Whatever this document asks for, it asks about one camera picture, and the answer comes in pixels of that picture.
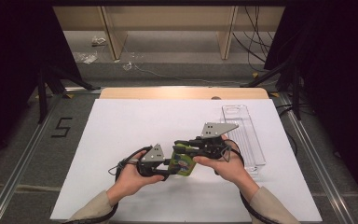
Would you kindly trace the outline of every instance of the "transparent plastic box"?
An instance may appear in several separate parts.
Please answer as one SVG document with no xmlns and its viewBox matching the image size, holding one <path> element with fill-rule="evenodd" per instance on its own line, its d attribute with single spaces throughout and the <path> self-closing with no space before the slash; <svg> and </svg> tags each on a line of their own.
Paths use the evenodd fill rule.
<svg viewBox="0 0 358 224">
<path fill-rule="evenodd" d="M 248 173 L 257 175 L 266 159 L 246 105 L 223 105 L 222 112 L 222 122 L 239 124 L 237 129 L 227 133 L 227 137 L 238 144 Z"/>
</svg>

